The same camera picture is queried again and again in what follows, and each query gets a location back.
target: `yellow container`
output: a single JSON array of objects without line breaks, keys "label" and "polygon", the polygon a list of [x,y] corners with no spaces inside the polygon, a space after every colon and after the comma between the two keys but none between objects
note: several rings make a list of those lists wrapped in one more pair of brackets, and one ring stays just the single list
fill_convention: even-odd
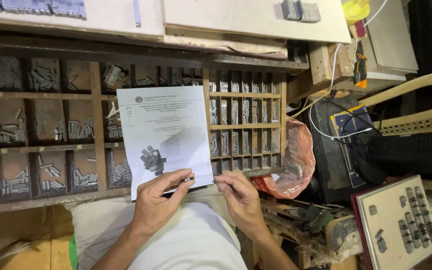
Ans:
[{"label": "yellow container", "polygon": [[369,15],[369,4],[360,8],[359,3],[365,0],[349,0],[343,4],[344,18],[348,26],[363,20]]}]

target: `person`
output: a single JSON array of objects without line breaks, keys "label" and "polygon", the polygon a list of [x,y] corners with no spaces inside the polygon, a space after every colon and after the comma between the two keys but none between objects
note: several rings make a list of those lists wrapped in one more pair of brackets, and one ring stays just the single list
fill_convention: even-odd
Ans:
[{"label": "person", "polygon": [[126,197],[69,206],[78,269],[247,269],[235,226],[265,269],[298,269],[268,230],[258,192],[242,173],[224,172],[215,185],[188,193],[195,181],[182,180],[193,176],[191,169],[157,176],[138,186],[135,203]]}]

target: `white pants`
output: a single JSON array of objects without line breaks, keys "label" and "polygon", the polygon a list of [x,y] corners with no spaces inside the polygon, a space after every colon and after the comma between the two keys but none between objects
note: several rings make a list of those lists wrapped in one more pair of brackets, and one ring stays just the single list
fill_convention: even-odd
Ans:
[{"label": "white pants", "polygon": [[[189,192],[182,204],[204,203],[235,229],[223,195],[212,184]],[[116,242],[124,228],[133,219],[135,203],[130,196],[98,200],[88,203],[67,204],[72,213],[78,269],[89,270]]]}]

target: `forearm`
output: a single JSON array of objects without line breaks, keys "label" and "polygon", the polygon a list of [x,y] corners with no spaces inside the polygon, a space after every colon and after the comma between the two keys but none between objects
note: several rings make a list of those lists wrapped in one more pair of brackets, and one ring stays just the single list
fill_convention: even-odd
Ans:
[{"label": "forearm", "polygon": [[269,230],[260,233],[252,239],[259,256],[267,270],[297,270],[298,267],[286,255],[283,249],[278,245]]},{"label": "forearm", "polygon": [[150,236],[132,230],[129,224],[91,270],[126,270],[135,259],[135,254],[149,240]]}]

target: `orange plastic bag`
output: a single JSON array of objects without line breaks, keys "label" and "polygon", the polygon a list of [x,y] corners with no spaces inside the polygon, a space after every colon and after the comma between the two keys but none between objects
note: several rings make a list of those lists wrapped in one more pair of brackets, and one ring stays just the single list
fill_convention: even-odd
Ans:
[{"label": "orange plastic bag", "polygon": [[292,119],[286,122],[285,171],[251,177],[253,185],[278,199],[294,199],[309,184],[315,172],[313,137],[308,127]]}]

